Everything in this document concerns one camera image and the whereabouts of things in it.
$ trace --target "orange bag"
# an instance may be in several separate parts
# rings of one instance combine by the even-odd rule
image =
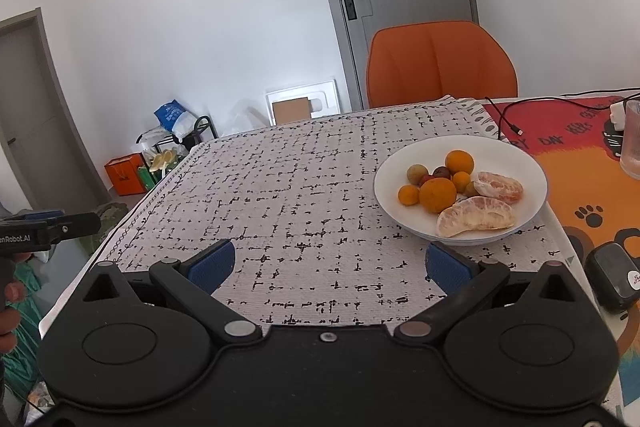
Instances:
[[[146,192],[145,186],[138,178],[138,167],[143,165],[142,155],[131,154],[111,160],[104,166],[104,169],[107,171],[117,194],[119,196],[130,196]]]

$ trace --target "human hand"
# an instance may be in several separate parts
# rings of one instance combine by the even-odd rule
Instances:
[[[17,253],[14,255],[16,263],[23,263],[31,257],[30,253]],[[12,303],[24,300],[26,289],[19,281],[13,281],[4,288],[4,297]],[[0,353],[10,352],[18,343],[18,339],[12,331],[20,324],[20,312],[13,308],[5,308],[0,312]]]

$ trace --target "orange chair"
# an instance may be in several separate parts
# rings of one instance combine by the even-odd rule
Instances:
[[[380,30],[367,66],[369,107],[456,98],[518,95],[509,57],[480,26],[467,21]]]

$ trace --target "plastic bag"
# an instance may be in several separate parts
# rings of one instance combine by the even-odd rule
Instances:
[[[47,384],[39,382],[29,393],[28,400],[36,404],[40,410],[36,409],[33,405],[28,404],[24,409],[24,424],[25,426],[34,423],[38,418],[42,416],[42,412],[47,412],[54,404],[49,391],[47,390]]]
[[[182,142],[182,139],[193,132],[197,118],[183,108],[177,100],[165,103],[154,115],[158,117],[160,125]]]
[[[159,125],[158,127],[154,127],[153,129],[150,129],[141,134],[140,138],[138,138],[138,143],[131,146],[131,152],[142,153],[142,155],[145,157],[146,164],[151,165],[151,162],[156,157],[156,154],[158,154],[157,149],[162,152],[164,150],[171,150],[174,148],[177,149],[178,155],[183,158],[189,154],[187,147],[182,144],[177,144],[174,141],[172,134],[164,129],[161,125]]]

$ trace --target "paw print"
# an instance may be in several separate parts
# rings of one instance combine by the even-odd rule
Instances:
[[[581,206],[578,210],[575,211],[575,215],[579,219],[584,219],[592,229],[597,229],[602,224],[602,216],[600,215],[603,212],[601,206],[596,205],[594,209],[590,204],[587,205],[587,208]]]

